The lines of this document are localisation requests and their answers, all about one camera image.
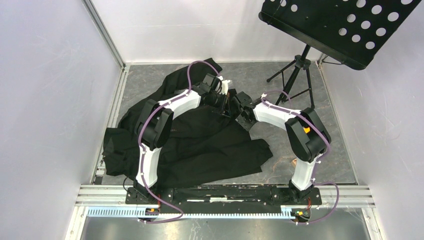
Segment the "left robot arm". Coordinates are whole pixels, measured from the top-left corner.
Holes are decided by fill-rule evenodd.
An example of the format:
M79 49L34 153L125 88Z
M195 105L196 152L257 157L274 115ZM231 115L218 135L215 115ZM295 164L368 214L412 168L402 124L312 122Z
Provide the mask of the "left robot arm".
M153 203L157 190L152 187L158 180L158 164L162 147L170 137L173 120L201 105L222 111L229 99L232 81L222 76L207 74L196 85L189 85L166 100L148 100L137 120L135 133L139 145L139 165L133 181L138 197L145 204Z

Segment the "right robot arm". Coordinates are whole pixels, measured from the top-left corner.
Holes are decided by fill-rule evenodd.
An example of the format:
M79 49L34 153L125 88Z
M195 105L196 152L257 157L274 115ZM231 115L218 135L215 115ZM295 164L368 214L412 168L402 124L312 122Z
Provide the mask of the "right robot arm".
M263 93L253 100L245 92L240 92L231 101L231 111L247 131L258 122L286 131L292 152L297 157L287 195L293 203L302 204L314 188L316 164L328 152L331 137L313 108L296 110L281 107L269 102L266 96Z

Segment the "black jacket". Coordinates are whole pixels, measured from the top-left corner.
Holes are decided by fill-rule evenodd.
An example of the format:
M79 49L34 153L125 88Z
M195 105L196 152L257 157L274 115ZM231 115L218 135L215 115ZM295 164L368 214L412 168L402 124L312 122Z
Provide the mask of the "black jacket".
M136 122L146 99L131 106L116 128L107 128L103 160L109 176L134 179L140 150ZM234 119L200 106L172 122L169 139L160 151L157 186L185 188L261 172L273 156L264 139L252 139Z

